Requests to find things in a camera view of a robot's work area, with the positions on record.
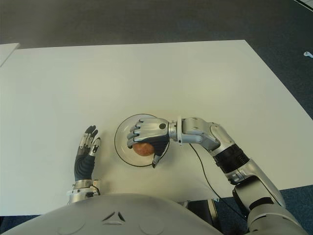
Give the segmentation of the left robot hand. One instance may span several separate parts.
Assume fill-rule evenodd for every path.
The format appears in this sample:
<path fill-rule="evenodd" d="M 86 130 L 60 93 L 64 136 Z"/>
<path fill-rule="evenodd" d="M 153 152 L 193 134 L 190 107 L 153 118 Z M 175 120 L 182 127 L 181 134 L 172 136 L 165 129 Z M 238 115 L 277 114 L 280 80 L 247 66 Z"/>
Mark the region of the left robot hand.
<path fill-rule="evenodd" d="M 74 180 L 91 180 L 95 166 L 95 156 L 101 144 L 101 138 L 95 138 L 98 134 L 96 126 L 89 126 L 78 145 L 74 163 Z"/>

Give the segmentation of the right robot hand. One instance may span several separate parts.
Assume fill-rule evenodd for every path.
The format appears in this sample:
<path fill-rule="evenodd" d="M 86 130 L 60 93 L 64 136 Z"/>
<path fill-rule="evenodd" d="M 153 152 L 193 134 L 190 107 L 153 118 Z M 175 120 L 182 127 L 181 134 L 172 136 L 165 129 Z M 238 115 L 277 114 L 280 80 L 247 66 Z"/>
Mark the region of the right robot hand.
<path fill-rule="evenodd" d="M 170 141 L 168 128 L 169 122 L 163 118 L 141 118 L 127 135 L 127 147 L 133 148 L 140 143 L 150 144 L 154 148 L 152 167 L 155 168 Z"/>

